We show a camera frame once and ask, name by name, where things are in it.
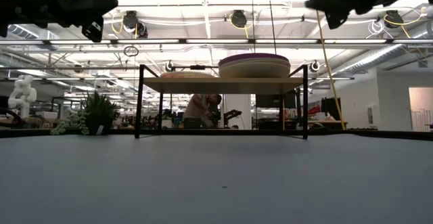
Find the table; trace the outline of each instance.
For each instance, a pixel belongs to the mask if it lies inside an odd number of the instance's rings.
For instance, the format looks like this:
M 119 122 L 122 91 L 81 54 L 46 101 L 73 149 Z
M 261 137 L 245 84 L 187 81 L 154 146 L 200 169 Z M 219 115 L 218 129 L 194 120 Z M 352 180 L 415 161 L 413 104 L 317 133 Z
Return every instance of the table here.
M 162 130 L 162 102 L 165 93 L 220 93 L 220 94 L 267 94 L 280 95 L 279 100 L 279 123 L 280 130 L 283 131 L 283 94 L 302 87 L 304 91 L 308 91 L 308 66 L 301 65 L 288 78 L 144 78 L 144 70 L 148 70 L 154 76 L 155 74 L 146 65 L 141 64 L 139 68 L 139 91 L 137 96 L 137 110 L 135 123 L 135 138 L 139 138 L 141 126 L 141 105 L 143 98 L 143 86 L 146 85 L 151 89 L 160 93 L 160 106 L 158 117 L 158 132 L 161 135 Z M 293 77 L 297 72 L 302 71 L 302 77 Z M 303 113 L 308 114 L 308 93 L 303 96 Z M 306 119 L 302 122 L 303 134 L 302 137 L 308 137 L 308 123 Z
M 356 135 L 0 139 L 0 223 L 432 223 L 432 155 Z

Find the white robot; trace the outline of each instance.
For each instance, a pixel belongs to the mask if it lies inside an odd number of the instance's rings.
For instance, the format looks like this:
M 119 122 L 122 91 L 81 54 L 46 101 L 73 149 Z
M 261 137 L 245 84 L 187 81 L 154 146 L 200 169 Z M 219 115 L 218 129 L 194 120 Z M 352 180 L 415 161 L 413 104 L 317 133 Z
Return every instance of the white robot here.
M 30 110 L 30 103 L 36 101 L 36 89 L 30 84 L 33 82 L 33 77 L 30 75 L 21 75 L 15 81 L 14 91 L 9 96 L 9 108 L 15 108 L 17 105 L 21 107 L 21 118 L 27 118 Z M 16 99 L 19 94 L 22 94 L 20 99 Z

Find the red object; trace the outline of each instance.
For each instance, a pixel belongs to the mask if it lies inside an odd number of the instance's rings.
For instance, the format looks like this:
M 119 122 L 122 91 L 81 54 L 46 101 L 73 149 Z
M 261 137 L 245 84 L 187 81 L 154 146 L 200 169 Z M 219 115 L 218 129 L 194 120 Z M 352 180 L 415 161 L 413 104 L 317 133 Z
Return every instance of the red object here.
M 309 115 L 315 115 L 320 112 L 320 106 L 315 106 L 309 110 Z

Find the potted plant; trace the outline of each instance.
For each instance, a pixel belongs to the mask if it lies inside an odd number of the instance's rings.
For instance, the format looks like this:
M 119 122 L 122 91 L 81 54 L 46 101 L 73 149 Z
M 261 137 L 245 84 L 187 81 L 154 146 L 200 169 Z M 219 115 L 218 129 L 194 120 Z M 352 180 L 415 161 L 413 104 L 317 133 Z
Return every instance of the potted plant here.
M 83 135 L 107 134 L 112 126 L 113 120 L 119 116 L 116 110 L 118 106 L 111 103 L 106 95 L 94 93 L 87 94 L 83 103 L 85 109 L 77 114 L 71 114 L 63 120 L 55 129 L 52 135 L 60 135 L 66 132 L 67 127 L 78 127 Z
M 84 102 L 86 113 L 86 126 L 90 135 L 107 134 L 113 124 L 113 120 L 119 115 L 118 106 L 111 103 L 106 95 L 94 93 L 87 94 Z

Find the table leg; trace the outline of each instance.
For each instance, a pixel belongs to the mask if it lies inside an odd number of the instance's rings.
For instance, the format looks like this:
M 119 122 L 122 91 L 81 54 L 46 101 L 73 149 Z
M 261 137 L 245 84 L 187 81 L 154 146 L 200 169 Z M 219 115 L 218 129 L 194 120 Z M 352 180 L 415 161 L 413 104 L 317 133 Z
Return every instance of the table leg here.
M 304 116 L 302 119 L 302 138 L 307 139 L 308 138 L 308 127 L 309 127 L 309 72 L 307 65 L 303 65 L 303 87 L 304 87 Z
M 161 91 L 160 93 L 160 110 L 159 110 L 159 117 L 158 117 L 158 134 L 161 134 L 162 130 L 162 100 L 164 99 L 164 92 Z
M 279 95 L 279 130 L 284 129 L 284 111 L 283 111 L 284 95 Z
M 140 65 L 138 96 L 137 96 L 137 111 L 135 111 L 135 139 L 140 138 L 141 128 L 141 103 L 143 101 L 143 77 L 145 65 Z

